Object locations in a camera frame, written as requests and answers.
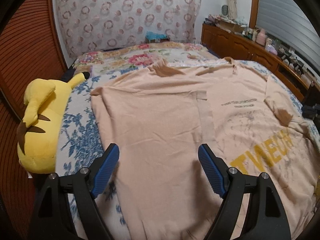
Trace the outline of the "yellow Pikachu plush toy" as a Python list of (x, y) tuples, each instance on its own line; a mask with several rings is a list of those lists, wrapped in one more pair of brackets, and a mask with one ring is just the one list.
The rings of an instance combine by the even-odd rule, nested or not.
[(23, 98), (26, 109), (17, 128), (17, 155), (27, 172), (55, 171), (59, 133), (69, 96), (89, 77), (89, 72), (82, 72), (68, 82), (35, 79), (27, 85)]

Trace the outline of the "teal item on box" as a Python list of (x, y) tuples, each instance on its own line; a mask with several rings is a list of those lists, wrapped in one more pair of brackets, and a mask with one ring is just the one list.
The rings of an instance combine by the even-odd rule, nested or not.
[(168, 41), (170, 41), (170, 38), (165, 34), (158, 34), (148, 31), (145, 36), (146, 43), (162, 43)]

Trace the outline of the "purple tissue pack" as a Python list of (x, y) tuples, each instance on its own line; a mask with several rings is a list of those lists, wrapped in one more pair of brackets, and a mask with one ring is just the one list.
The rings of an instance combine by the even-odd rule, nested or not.
[(276, 55), (276, 56), (278, 55), (277, 50), (271, 44), (267, 44), (265, 47), (265, 50), (273, 55)]

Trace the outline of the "pink floral bed quilt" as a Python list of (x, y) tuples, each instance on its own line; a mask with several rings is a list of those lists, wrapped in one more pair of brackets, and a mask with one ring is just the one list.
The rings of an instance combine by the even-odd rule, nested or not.
[(118, 70), (147, 67), (158, 60), (202, 62), (218, 57), (196, 43), (144, 43), (110, 51), (94, 51), (79, 56), (74, 62), (75, 74), (89, 72), (92, 76), (111, 74)]

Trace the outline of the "brown wooden sideboard cabinet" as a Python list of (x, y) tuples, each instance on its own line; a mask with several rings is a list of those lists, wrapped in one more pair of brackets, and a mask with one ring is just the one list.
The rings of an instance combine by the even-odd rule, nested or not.
[(280, 79), (301, 103), (309, 106), (319, 104), (319, 88), (306, 85), (296, 72), (285, 65), (279, 57), (264, 47), (239, 35), (229, 33), (213, 25), (202, 25), (201, 43), (220, 58), (255, 61), (262, 64)]

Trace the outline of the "small round desk fan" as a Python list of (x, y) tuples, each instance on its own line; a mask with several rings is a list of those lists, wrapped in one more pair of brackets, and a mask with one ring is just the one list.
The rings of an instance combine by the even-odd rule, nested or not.
[(228, 17), (229, 16), (229, 7), (228, 5), (223, 5), (222, 8), (221, 8), (221, 15), (223, 17)]

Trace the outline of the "brown louvered wooden wardrobe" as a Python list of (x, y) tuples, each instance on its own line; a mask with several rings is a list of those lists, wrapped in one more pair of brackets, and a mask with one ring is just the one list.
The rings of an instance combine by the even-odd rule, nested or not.
[(24, 91), (66, 70), (52, 0), (1, 0), (1, 239), (26, 239), (35, 199), (17, 155)]

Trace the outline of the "grey window roller blind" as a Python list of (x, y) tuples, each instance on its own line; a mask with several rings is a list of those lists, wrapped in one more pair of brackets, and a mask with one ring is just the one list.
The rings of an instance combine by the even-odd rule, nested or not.
[(259, 0), (257, 27), (287, 43), (319, 71), (319, 36), (293, 0)]

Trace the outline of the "pink circle patterned curtain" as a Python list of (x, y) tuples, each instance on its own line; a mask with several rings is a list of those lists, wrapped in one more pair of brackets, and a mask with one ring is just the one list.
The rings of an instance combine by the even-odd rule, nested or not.
[(123, 48), (145, 41), (148, 32), (193, 42), (201, 0), (56, 0), (67, 53)]

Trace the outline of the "pink bottle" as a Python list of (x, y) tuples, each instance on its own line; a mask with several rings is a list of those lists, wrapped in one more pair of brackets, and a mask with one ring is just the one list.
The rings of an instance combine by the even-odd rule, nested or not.
[(257, 38), (256, 38), (256, 42), (257, 44), (261, 45), (261, 46), (265, 46), (266, 44), (266, 31), (265, 29), (261, 28), (257, 34)]

